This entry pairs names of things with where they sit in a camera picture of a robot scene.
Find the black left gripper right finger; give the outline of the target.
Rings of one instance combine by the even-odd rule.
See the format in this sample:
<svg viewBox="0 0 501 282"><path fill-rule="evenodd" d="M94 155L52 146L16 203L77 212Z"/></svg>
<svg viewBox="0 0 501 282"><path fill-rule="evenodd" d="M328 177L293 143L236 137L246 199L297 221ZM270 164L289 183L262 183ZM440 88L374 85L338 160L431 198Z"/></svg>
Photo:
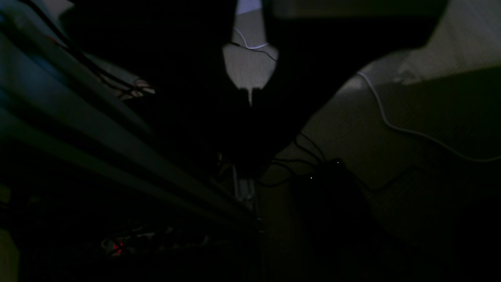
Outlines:
<svg viewBox="0 0 501 282"><path fill-rule="evenodd" d="M447 0L265 0L274 71L252 93L245 175L258 175L356 71L395 51L423 47Z"/></svg>

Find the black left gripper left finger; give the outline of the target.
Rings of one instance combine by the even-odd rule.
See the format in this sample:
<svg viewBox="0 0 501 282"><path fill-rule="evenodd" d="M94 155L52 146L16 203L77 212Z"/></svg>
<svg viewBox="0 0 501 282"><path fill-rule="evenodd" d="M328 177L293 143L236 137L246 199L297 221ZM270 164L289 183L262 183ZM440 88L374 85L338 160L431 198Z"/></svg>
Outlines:
<svg viewBox="0 0 501 282"><path fill-rule="evenodd" d="M218 155L242 165L235 132L247 92L230 79L223 47L235 0L74 0L63 29L82 51L137 75L156 91L140 113L155 133L198 168Z"/></svg>

